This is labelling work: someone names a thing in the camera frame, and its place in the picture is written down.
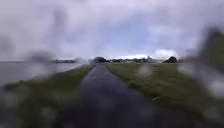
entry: green grass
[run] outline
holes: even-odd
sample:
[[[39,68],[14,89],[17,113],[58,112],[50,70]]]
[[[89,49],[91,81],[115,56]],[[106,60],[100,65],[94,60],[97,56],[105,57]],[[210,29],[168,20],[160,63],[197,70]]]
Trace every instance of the green grass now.
[[[60,109],[75,101],[77,85],[92,69],[83,66],[71,71],[57,73],[44,80],[20,81],[5,87],[23,97],[15,109],[22,128],[40,128],[44,125],[43,110],[54,115]]]
[[[202,117],[213,102],[204,88],[193,78],[177,71],[177,64],[160,64],[148,67],[151,74],[137,74],[141,64],[108,64],[108,69],[126,81],[129,88],[137,89],[161,107],[177,107]]]

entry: road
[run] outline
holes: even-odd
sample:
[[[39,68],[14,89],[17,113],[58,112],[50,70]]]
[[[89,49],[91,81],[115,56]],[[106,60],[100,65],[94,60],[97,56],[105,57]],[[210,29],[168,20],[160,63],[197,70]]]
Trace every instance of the road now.
[[[154,106],[103,65],[97,65],[83,79],[79,96],[75,105],[59,115],[55,128],[201,127],[191,117]]]

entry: distant vegetation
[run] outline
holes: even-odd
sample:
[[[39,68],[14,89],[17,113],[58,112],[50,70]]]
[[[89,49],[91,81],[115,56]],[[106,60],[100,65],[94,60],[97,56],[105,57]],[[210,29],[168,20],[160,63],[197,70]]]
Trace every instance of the distant vegetation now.
[[[171,56],[168,60],[157,60],[152,59],[151,57],[148,58],[133,58],[133,59],[106,59],[104,57],[96,57],[92,61],[93,63],[177,63],[178,60],[176,57]]]
[[[177,58],[171,56],[168,60],[165,60],[163,63],[177,63]]]

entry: grass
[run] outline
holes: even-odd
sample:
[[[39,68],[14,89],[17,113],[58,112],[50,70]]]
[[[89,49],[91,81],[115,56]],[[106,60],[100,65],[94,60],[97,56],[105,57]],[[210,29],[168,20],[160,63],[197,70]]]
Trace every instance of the grass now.
[[[129,88],[143,92],[160,107],[177,107],[202,118],[213,102],[196,80],[177,71],[177,64],[107,64],[107,67],[126,81]],[[139,75],[139,70],[148,70],[150,74]]]
[[[22,128],[44,127],[46,120],[50,122],[57,111],[74,102],[77,85],[91,69],[92,66],[83,66],[44,80],[20,81],[5,86],[7,92],[22,97],[14,110],[18,125]]]

